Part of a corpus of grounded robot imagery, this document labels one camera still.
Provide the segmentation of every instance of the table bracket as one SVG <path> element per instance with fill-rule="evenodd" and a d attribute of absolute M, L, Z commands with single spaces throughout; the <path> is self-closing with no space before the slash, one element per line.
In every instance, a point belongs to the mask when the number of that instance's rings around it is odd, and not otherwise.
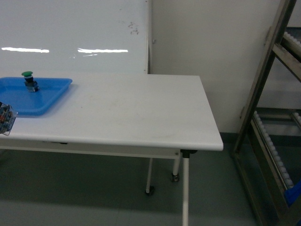
<path fill-rule="evenodd" d="M 185 149 L 181 149 L 181 152 L 183 153 L 183 158 L 189 158 L 190 154 L 194 154 L 197 152 L 197 150 L 185 150 Z"/>

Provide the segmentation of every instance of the green button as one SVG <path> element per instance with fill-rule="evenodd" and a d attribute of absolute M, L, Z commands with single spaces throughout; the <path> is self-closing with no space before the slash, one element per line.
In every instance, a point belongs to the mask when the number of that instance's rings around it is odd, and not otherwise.
<path fill-rule="evenodd" d="M 33 72 L 23 72 L 22 75 L 24 77 L 28 77 L 28 76 L 31 76 Z"/>

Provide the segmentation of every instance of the table leg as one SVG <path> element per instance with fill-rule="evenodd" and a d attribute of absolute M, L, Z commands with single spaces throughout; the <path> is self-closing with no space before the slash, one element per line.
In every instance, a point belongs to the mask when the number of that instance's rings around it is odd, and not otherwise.
<path fill-rule="evenodd" d="M 189 204 L 189 158 L 183 159 L 183 219 L 182 225 L 188 226 Z"/>
<path fill-rule="evenodd" d="M 147 195 L 152 195 L 154 193 L 154 190 L 155 190 L 155 188 L 153 186 L 151 186 L 152 160 L 153 160 L 153 158 L 150 158 L 149 171 L 148 171 L 148 174 L 147 174 L 147 182 L 146 182 L 146 189 L 145 189 L 145 193 Z"/>
<path fill-rule="evenodd" d="M 173 168 L 173 173 L 172 173 L 172 182 L 179 182 L 179 166 L 180 166 L 180 156 L 179 158 L 174 160 L 174 168 Z"/>

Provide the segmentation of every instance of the caster wheel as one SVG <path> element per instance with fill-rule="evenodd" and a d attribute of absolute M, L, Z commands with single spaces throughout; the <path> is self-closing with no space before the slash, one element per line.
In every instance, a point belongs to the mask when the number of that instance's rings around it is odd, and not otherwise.
<path fill-rule="evenodd" d="M 150 186 L 150 192 L 147 193 L 147 192 L 145 191 L 145 193 L 146 193 L 146 195 L 151 196 L 151 195 L 154 194 L 154 191 L 155 191 L 155 187 L 154 187 L 154 186 Z"/>
<path fill-rule="evenodd" d="M 180 176 L 179 174 L 174 175 L 173 173 L 171 174 L 171 181 L 172 182 L 179 182 L 180 181 Z"/>

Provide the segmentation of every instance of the rack shelf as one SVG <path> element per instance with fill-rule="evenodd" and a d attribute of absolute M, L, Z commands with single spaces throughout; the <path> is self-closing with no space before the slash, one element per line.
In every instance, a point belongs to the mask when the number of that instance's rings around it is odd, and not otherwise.
<path fill-rule="evenodd" d="M 281 0 L 279 4 L 246 106 L 242 112 L 241 126 L 233 151 L 235 163 L 252 207 L 259 223 L 263 226 L 269 224 L 262 213 L 260 200 L 241 158 L 241 147 L 246 136 L 249 138 L 252 151 L 270 194 L 277 215 L 277 224 L 279 226 L 294 226 L 301 220 L 301 196 L 291 206 L 287 205 L 284 193 L 287 189 L 293 187 L 293 182 L 261 121 L 261 119 L 290 121 L 301 129 L 301 117 L 299 115 L 301 112 L 298 109 L 257 109 L 259 98 L 275 58 L 279 59 L 301 82 L 300 37 L 293 37 L 288 33 L 290 29 L 287 29 L 295 3 L 296 0 Z"/>

